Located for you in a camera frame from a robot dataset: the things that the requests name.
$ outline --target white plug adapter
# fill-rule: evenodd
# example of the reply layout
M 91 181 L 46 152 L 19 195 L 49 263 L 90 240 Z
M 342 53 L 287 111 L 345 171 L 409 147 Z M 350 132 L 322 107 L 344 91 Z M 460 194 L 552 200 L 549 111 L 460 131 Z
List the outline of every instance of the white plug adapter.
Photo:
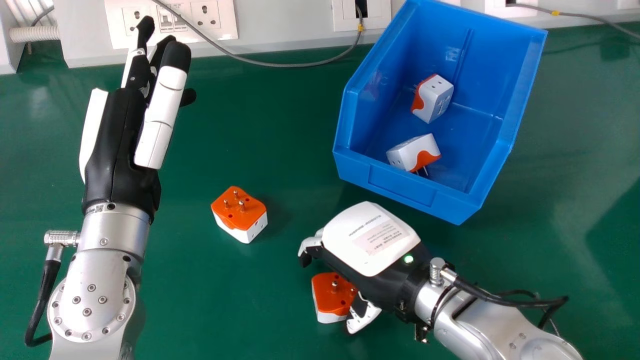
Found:
M 449 107 L 453 85 L 438 74 L 433 74 L 415 89 L 411 112 L 429 124 Z

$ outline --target white corrugated tube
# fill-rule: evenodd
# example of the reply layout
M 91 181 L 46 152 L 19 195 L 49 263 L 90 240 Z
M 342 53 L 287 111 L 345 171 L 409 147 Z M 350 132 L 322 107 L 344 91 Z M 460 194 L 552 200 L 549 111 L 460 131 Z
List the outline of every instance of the white corrugated tube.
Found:
M 60 40 L 58 26 L 31 26 L 28 28 L 11 28 L 9 37 L 13 42 L 34 42 L 43 40 Z

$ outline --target blue plastic bin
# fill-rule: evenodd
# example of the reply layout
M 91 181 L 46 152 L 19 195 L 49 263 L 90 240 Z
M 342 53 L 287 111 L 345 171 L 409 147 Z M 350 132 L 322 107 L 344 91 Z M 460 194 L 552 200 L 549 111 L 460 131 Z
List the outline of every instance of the blue plastic bin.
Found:
M 460 225 L 483 204 L 515 142 L 547 32 L 431 0 L 407 0 L 342 98 L 333 155 L 340 178 Z M 430 124 L 411 113 L 433 73 L 454 85 Z M 388 164 L 386 151 L 433 133 L 442 158 L 429 178 Z

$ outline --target gray cable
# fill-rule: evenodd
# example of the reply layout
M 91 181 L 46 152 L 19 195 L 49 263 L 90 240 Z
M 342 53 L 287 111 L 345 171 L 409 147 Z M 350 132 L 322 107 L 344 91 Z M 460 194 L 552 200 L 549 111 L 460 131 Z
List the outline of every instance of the gray cable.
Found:
M 582 18 L 585 18 L 585 19 L 595 20 L 597 22 L 601 22 L 603 24 L 607 24 L 607 25 L 611 26 L 612 28 L 629 35 L 632 38 L 636 38 L 636 39 L 640 40 L 640 34 L 634 33 L 633 31 L 629 31 L 629 30 L 623 28 L 622 26 L 616 24 L 615 22 L 611 22 L 611 21 L 609 21 L 609 20 L 607 20 L 607 19 L 605 19 L 603 17 L 587 15 L 585 13 L 559 12 L 559 11 L 549 10 L 549 9 L 541 8 L 539 6 L 533 6 L 533 5 L 527 5 L 527 4 L 507 4 L 507 6 L 518 6 L 518 7 L 521 7 L 521 8 L 533 9 L 533 10 L 537 10 L 539 12 L 551 14 L 553 16 L 560 15 L 560 16 L 571 16 L 571 17 L 582 17 Z
M 218 45 L 218 43 L 216 43 L 215 41 L 211 40 L 207 35 L 203 34 L 194 25 L 192 25 L 185 18 L 180 16 L 179 13 L 175 12 L 171 7 L 167 6 L 162 1 L 160 1 L 160 0 L 151 0 L 151 1 L 153 1 L 156 4 L 158 4 L 159 6 L 162 6 L 166 11 L 170 12 L 171 14 L 173 14 L 173 16 L 182 19 L 182 21 L 184 21 L 184 23 L 187 24 L 187 27 L 189 27 L 191 30 L 193 30 L 196 34 L 200 35 L 200 37 L 202 37 L 206 42 L 210 43 L 213 47 L 215 47 L 216 49 L 220 50 L 223 54 L 229 55 L 230 57 L 232 57 L 232 58 L 234 58 L 236 60 L 239 60 L 239 61 L 243 61 L 245 63 L 250 63 L 250 64 L 254 64 L 254 65 L 259 65 L 259 66 L 265 66 L 265 67 L 291 68 L 291 67 L 314 67 L 314 66 L 318 66 L 318 65 L 324 65 L 324 64 L 333 62 L 335 60 L 342 59 L 343 57 L 347 56 L 356 47 L 356 45 L 358 45 L 358 42 L 360 41 L 360 36 L 362 35 L 362 12 L 360 11 L 360 8 L 358 6 L 356 6 L 356 11 L 358 12 L 358 19 L 360 19 L 360 25 L 358 27 L 358 34 L 356 35 L 356 40 L 353 42 L 353 44 L 348 49 L 343 51 L 342 53 L 334 56 L 333 58 L 328 58 L 328 59 L 321 60 L 321 61 L 314 61 L 314 62 L 311 62 L 311 63 L 293 63 L 293 64 L 269 63 L 269 62 L 264 62 L 264 61 L 252 60 L 252 59 L 249 59 L 249 58 L 245 58 L 244 56 L 240 56 L 240 55 L 236 55 L 234 53 L 231 53 L 229 50 L 225 49 L 224 47 Z
M 53 11 L 53 6 L 51 6 L 50 8 L 46 9 L 45 11 L 43 11 L 40 15 L 38 15 L 35 20 L 31 23 L 31 26 L 36 26 L 36 24 L 38 24 L 38 22 L 40 20 L 42 20 L 43 17 L 47 16 L 50 12 Z

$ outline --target wall socket panel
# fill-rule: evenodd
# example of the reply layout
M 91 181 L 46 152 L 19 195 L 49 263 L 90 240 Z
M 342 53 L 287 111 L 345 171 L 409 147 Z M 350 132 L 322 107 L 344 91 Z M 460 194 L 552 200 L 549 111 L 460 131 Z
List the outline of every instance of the wall socket panel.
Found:
M 503 19 L 512 17 L 537 16 L 538 12 L 533 9 L 507 6 L 506 0 L 484 0 L 484 13 Z M 538 0 L 518 0 L 518 4 L 538 5 Z
M 618 0 L 618 10 L 640 9 L 640 0 Z
M 236 13 L 233 0 L 213 1 L 165 1 L 200 31 L 215 40 L 238 38 Z M 152 1 L 104 0 L 109 37 L 114 49 L 127 49 L 133 43 L 133 30 L 144 16 L 154 18 L 156 30 L 148 45 L 156 45 L 167 35 L 173 35 L 184 43 L 203 42 L 184 21 Z
M 391 22 L 391 0 L 366 0 L 367 16 L 363 19 L 365 29 L 384 29 Z M 333 30 L 356 31 L 355 0 L 332 0 Z

